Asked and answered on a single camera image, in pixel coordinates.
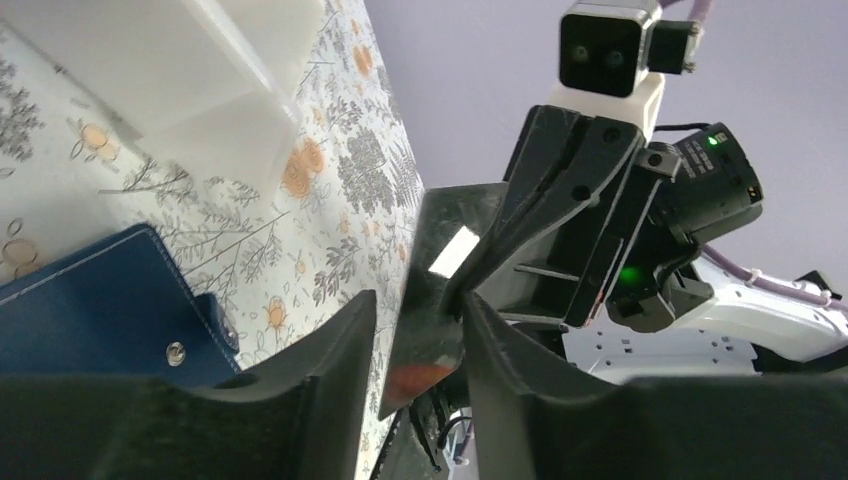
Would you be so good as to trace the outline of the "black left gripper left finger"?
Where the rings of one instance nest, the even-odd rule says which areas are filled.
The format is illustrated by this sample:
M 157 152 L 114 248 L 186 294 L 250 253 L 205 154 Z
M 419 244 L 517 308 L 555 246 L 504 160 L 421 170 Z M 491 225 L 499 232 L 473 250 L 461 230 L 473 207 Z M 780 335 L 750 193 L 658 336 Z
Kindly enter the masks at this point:
M 7 376 L 5 479 L 351 479 L 377 320 L 355 295 L 214 387 L 145 376 Z

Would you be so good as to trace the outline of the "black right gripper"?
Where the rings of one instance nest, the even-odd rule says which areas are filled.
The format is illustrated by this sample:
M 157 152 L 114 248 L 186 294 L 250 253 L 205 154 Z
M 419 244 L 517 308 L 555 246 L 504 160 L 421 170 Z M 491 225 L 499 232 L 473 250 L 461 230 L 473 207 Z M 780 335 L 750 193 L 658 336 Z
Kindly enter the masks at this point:
M 612 319 L 653 333 L 705 303 L 693 263 L 757 219 L 760 181 L 735 142 L 654 143 L 635 125 L 537 105 L 506 193 L 457 274 L 504 319 L 582 327 Z

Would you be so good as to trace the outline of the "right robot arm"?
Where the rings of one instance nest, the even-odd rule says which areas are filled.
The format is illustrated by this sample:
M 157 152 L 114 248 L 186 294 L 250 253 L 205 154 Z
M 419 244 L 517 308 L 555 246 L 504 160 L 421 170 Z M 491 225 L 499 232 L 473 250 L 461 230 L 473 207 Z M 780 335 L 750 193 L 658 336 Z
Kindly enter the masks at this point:
M 629 123 L 530 109 L 506 192 L 465 285 L 507 323 L 566 337 L 606 379 L 669 372 L 825 373 L 847 364 L 847 303 L 818 272 L 778 280 L 711 242 L 756 220 L 763 190 L 722 124 L 673 144 Z

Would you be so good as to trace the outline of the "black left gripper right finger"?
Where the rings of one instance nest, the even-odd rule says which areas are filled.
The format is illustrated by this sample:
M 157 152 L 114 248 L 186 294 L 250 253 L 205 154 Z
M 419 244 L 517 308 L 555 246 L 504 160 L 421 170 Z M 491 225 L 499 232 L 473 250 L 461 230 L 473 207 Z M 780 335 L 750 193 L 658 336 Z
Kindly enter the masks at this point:
M 614 385 L 463 300 L 484 479 L 843 479 L 847 382 L 665 377 Z

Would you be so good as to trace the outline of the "blue leather card holder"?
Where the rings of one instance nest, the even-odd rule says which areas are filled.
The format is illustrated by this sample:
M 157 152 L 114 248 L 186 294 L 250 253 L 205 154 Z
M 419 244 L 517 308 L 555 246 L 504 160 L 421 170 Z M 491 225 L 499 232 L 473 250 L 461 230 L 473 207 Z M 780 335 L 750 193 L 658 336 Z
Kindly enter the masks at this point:
M 4 374 L 139 374 L 184 387 L 236 375 L 238 341 L 157 231 L 133 225 L 1 288 Z

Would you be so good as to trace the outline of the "black credit card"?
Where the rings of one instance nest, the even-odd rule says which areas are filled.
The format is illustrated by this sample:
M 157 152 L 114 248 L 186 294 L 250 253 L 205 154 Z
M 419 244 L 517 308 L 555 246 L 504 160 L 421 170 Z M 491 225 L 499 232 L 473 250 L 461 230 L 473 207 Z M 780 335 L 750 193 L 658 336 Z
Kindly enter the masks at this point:
M 423 196 L 378 418 L 412 403 L 460 365 L 462 327 L 451 297 L 506 191 L 503 182 L 441 187 Z

